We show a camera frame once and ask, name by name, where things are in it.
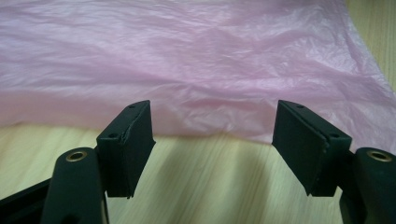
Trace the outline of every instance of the pink plastic bag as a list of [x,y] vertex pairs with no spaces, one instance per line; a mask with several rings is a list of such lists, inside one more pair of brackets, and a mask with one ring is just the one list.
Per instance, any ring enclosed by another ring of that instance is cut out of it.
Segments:
[[155,133],[270,143],[278,99],[396,152],[396,98],[341,0],[0,3],[0,125],[103,129],[150,100]]

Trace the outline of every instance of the screw hole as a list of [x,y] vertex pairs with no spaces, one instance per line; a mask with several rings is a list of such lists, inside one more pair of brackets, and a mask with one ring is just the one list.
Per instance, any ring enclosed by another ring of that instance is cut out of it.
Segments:
[[66,160],[67,161],[81,161],[86,156],[87,156],[87,152],[77,151],[77,152],[72,152],[69,155],[67,155]]
[[373,158],[373,159],[375,159],[377,161],[385,161],[385,162],[392,161],[392,157],[390,157],[389,155],[387,155],[387,154],[385,154],[383,152],[380,152],[380,151],[371,150],[371,151],[368,151],[367,154],[371,158]]
[[117,136],[119,136],[119,135],[116,133],[111,133],[108,135],[108,137],[111,137],[111,138],[116,138]]
[[340,135],[338,135],[337,133],[331,133],[330,136],[333,137],[333,138],[338,138],[338,137],[340,137]]

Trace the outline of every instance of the black plastic arm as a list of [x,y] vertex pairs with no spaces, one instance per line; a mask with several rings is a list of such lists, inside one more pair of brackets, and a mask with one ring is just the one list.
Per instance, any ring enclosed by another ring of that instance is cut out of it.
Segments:
[[303,105],[279,101],[273,145],[307,194],[340,200],[344,223],[396,223],[396,157],[363,147]]
[[96,153],[75,148],[55,163],[40,223],[108,223]]

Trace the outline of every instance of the light wooden surface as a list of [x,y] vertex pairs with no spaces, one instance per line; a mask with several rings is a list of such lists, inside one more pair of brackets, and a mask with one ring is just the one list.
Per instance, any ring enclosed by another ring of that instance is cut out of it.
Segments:
[[[395,90],[396,2],[348,0]],[[51,176],[55,160],[94,147],[100,131],[19,124],[0,129],[0,199]],[[134,198],[109,199],[111,223],[342,223],[338,201],[306,197],[276,150],[235,139],[155,136]]]

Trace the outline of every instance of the black plastic part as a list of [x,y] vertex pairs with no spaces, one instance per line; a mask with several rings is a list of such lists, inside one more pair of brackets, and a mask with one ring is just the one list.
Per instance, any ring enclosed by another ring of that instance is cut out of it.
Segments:
[[127,106],[97,137],[108,197],[131,197],[155,144],[149,101]]
[[50,180],[0,201],[0,223],[39,223]]
[[334,161],[347,156],[352,139],[303,105],[279,101],[273,145],[313,196],[333,196]]
[[345,192],[341,195],[340,211],[344,224],[364,223],[367,216],[364,203],[361,199],[352,200]]
[[355,154],[353,169],[367,210],[364,223],[396,223],[396,157],[363,147]]
[[105,199],[95,151],[72,149],[56,161],[41,223],[108,223]]

